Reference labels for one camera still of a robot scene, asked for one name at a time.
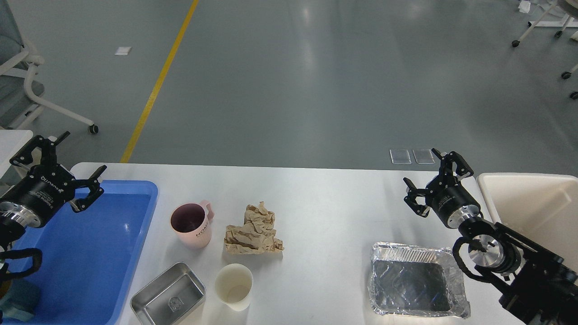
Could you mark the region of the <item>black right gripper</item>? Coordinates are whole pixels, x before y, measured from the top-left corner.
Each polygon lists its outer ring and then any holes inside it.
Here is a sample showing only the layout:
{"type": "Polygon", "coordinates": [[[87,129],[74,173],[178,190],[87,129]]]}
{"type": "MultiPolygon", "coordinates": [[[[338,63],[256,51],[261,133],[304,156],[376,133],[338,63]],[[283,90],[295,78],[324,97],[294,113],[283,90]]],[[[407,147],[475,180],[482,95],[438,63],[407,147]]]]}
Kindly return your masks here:
{"type": "Polygon", "coordinates": [[[425,189],[415,187],[411,179],[404,177],[407,191],[403,201],[422,218],[427,218],[431,208],[445,227],[457,229],[465,220],[480,215],[479,203],[460,184],[462,179],[473,176],[474,171],[464,157],[455,151],[442,153],[432,148],[431,152],[440,160],[438,176],[425,189]],[[447,186],[441,183],[459,184],[447,186]],[[424,198],[426,203],[419,204],[418,197],[424,198]]]}

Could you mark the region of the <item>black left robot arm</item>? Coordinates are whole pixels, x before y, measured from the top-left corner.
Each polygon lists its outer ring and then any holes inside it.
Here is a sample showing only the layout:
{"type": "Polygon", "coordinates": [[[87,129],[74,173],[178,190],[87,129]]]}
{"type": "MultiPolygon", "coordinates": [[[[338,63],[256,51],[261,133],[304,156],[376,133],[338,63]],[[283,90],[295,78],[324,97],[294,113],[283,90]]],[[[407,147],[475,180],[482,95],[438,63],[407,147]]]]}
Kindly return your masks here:
{"type": "Polygon", "coordinates": [[[65,204],[75,213],[85,211],[104,193],[99,177],[106,165],[89,178],[78,179],[57,161],[56,147],[69,135],[64,132],[55,140],[37,135],[10,159],[12,165],[28,171],[0,200],[2,282],[25,278],[42,265],[40,249],[12,248],[27,228],[44,227],[65,204]]]}

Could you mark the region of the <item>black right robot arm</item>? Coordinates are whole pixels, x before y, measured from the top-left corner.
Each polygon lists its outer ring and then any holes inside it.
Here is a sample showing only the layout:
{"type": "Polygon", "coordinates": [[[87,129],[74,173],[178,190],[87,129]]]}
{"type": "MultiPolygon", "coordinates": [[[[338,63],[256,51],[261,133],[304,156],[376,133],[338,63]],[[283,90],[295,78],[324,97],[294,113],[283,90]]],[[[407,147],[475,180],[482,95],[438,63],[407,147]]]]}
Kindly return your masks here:
{"type": "Polygon", "coordinates": [[[438,174],[425,188],[407,186],[405,203],[425,218],[433,211],[442,224],[458,230],[452,247],[458,268],[468,278],[489,283],[503,309],[526,325],[575,325],[578,322],[577,273],[564,259],[501,223],[485,219],[479,202],[461,181],[473,169],[457,152],[431,149],[438,174]]]}

